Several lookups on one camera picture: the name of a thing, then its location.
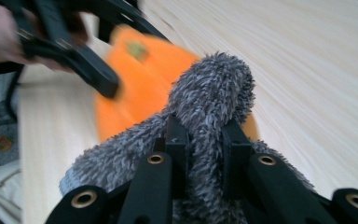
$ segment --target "wooden table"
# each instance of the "wooden table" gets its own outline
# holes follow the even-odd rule
[[[148,0],[142,9],[173,43],[250,65],[252,138],[279,150],[327,198],[358,188],[358,1]],[[90,45],[101,56],[109,48],[95,38]],[[23,222],[43,223],[65,171],[99,144],[94,90],[41,65],[21,83]]]

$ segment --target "orange pumpkin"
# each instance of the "orange pumpkin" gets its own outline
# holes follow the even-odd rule
[[[120,78],[114,99],[97,93],[96,116],[104,141],[158,113],[168,102],[172,84],[200,57],[130,26],[112,33],[113,47],[105,61]]]

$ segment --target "gray towel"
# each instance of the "gray towel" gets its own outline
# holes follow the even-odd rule
[[[206,56],[174,83],[160,113],[78,157],[60,183],[62,194],[82,185],[110,191],[132,179],[138,161],[151,151],[157,137],[164,136],[167,118],[174,113],[191,138],[191,167],[186,198],[173,202],[173,223],[246,223],[240,202],[223,198],[221,129],[230,119],[245,122],[254,104],[253,88],[251,71],[243,61],[225,53]],[[253,147],[282,158],[261,141],[253,142]]]

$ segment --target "table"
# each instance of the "table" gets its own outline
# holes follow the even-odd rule
[[[358,189],[358,1],[148,0],[146,18],[199,55],[237,55],[255,77],[248,128],[330,198]],[[95,28],[94,18],[86,18]],[[103,56],[109,46],[92,38]],[[43,223],[59,181],[99,144],[94,90],[78,76],[28,66],[20,86],[24,223]]]

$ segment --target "wood grain surface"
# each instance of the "wood grain surface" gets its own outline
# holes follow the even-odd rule
[[[358,189],[358,0],[147,0],[146,18],[199,55],[224,51],[255,77],[247,131],[280,151],[317,191]],[[94,18],[88,15],[90,29]],[[109,46],[96,38],[103,56]],[[77,75],[29,66],[20,87],[24,223],[44,223],[58,184],[98,144],[93,93]]]

